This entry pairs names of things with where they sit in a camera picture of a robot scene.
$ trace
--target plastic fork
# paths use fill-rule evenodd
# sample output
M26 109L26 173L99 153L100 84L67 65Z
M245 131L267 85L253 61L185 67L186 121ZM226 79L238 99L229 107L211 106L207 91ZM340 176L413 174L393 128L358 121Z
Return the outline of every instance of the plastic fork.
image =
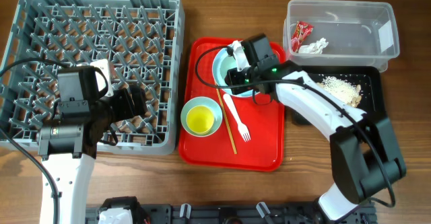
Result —
M232 115L234 116L236 123L238 124L238 131L240 132L242 139L244 139L245 142L251 140L248 128L244 123L241 122L240 116L236 111L236 107L234 101L232 100L232 97L230 97L229 94L224 94L223 99L226 102L226 105L228 106Z

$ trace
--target yellow stick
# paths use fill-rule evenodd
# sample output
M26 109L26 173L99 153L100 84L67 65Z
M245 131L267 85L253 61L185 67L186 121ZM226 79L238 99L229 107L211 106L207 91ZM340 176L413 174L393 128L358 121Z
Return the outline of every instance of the yellow stick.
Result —
M228 127L228 133L229 133L229 137L230 137L230 143L232 144L232 148L234 150L234 153L237 154L236 147L235 147L235 142L234 142L234 137L232 136L232 133L230 132L230 126L229 126L228 116L226 115L226 111L224 110L223 100L222 100L222 97L220 95L220 91L218 89L216 89L216 90L217 90L218 100L220 101L220 106L222 107L223 117L224 117L224 120L226 121L226 126Z

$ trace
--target white tag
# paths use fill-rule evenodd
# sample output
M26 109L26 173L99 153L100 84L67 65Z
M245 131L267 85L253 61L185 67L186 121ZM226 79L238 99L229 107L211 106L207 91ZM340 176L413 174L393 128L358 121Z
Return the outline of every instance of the white tag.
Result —
M382 52L393 45L392 24L390 20L378 29L378 37L380 38L380 50Z

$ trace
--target fork handle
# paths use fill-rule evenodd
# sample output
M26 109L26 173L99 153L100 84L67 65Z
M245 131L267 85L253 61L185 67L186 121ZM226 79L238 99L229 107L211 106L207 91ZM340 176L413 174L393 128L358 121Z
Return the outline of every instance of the fork handle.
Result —
M234 104L234 101L232 100L232 97L230 97L230 94L224 94L223 99L226 102L226 105L228 106L229 110L231 111L232 115L234 116L236 123L242 124L240 120L240 116L238 115L238 112L236 111L236 107Z

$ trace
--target table surface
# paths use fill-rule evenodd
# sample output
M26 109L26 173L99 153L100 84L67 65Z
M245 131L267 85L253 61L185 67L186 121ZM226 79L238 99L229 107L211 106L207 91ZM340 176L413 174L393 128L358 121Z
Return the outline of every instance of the table surface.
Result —
M264 32L282 44L289 0L182 0L186 13L185 52L203 36L246 38ZM401 54L382 74L386 107L407 164L393 185L394 209L378 207L380 223L431 223L431 36L430 0L385 1L393 6ZM18 0L0 3L0 50L9 36ZM181 65L185 81L187 60ZM333 183L329 144L317 129L295 126L286 113L285 157L272 173L186 164L168 156L100 153L88 190L96 206L114 196L141 203L255 204L314 200ZM39 170L21 153L0 149L0 223L38 223L42 198ZM386 191L378 197L389 200Z

